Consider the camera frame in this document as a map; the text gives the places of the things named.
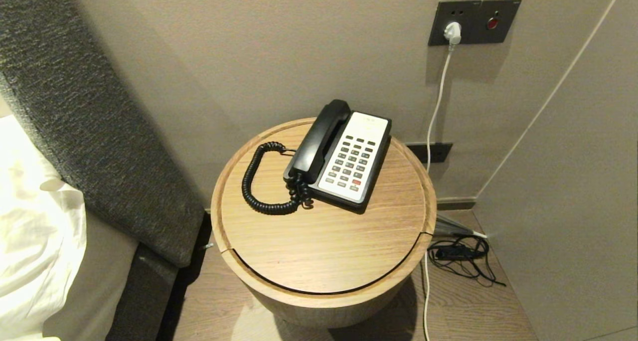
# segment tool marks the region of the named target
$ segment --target cable on floor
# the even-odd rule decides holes
[[[482,286],[491,287],[494,284],[506,286],[503,282],[496,281],[496,275],[489,265],[488,252],[489,244],[486,239],[478,236],[461,236],[455,240],[441,240],[433,243],[429,246],[427,255],[432,264],[439,269],[461,277],[485,279],[489,282],[487,285],[481,284]],[[485,258],[485,270],[481,270],[475,261],[481,258]]]

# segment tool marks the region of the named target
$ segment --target white plug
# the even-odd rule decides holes
[[[454,50],[454,47],[461,42],[461,25],[457,21],[453,21],[447,27],[445,27],[445,39],[450,41],[449,50]]]

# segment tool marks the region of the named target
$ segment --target wooden tabletop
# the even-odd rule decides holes
[[[228,162],[212,199],[220,252],[233,249],[255,274],[301,293],[348,293],[377,282],[406,259],[422,232],[433,233],[435,193],[419,160],[392,138],[364,214],[315,200],[285,216],[253,211],[241,194],[246,166],[261,143],[297,148],[314,118],[284,123],[244,145]],[[283,171],[290,157],[266,153],[253,180],[262,202],[289,200]]]

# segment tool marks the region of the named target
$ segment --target tangled cable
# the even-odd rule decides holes
[[[303,181],[303,175],[301,173],[297,173],[294,177],[286,180],[286,188],[290,194],[289,202],[285,202],[283,204],[266,204],[264,202],[260,202],[257,198],[255,198],[255,196],[253,196],[251,190],[253,178],[255,177],[259,164],[262,162],[262,157],[266,152],[279,152],[280,154],[283,154],[285,152],[295,152],[295,150],[289,150],[283,144],[278,142],[263,143],[257,147],[257,150],[255,150],[255,154],[253,155],[253,159],[250,161],[250,164],[248,164],[248,168],[244,174],[244,179],[241,182],[241,193],[244,196],[246,203],[248,203],[248,205],[250,205],[250,207],[252,207],[255,211],[268,215],[291,214],[292,212],[297,211],[299,205],[301,205],[304,209],[312,207],[313,200],[310,195],[310,189],[308,188],[308,184]]]

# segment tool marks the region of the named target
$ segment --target round side table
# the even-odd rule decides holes
[[[226,264],[273,314],[306,327],[346,327],[385,306],[417,267],[437,203],[423,164],[393,137],[364,214],[319,200],[289,215],[253,211],[241,180],[257,146],[297,148],[314,120],[278,125],[235,153],[215,186],[212,228]],[[283,171],[290,158],[264,155],[253,180],[257,199],[289,200]]]

